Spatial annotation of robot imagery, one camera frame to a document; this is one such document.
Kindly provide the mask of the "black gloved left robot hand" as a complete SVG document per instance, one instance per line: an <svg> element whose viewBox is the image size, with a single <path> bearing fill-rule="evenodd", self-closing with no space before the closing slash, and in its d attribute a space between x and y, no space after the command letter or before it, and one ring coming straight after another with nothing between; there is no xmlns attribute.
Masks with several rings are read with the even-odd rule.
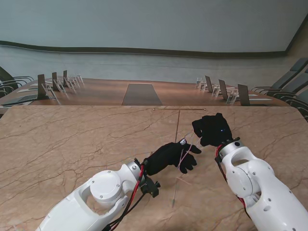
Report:
<svg viewBox="0 0 308 231"><path fill-rule="evenodd" d="M178 167L180 160L182 160L180 163L180 172L187 174L188 170L193 170L193 167L197 165L191 153L200 154L201 152L195 145L190 145L187 142L184 144L170 142L161 146L151 156L144 159L144 170L149 176L152 176L167 166Z"/></svg>

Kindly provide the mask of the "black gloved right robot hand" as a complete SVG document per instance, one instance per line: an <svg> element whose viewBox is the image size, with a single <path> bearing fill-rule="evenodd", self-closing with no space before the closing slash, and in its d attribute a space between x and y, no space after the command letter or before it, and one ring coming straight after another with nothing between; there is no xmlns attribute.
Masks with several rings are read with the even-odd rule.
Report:
<svg viewBox="0 0 308 231"><path fill-rule="evenodd" d="M233 140L227 120L221 113L203 116L193 121L192 127L197 137L201 138L200 144L203 147L208 145L218 147L223 142Z"/></svg>

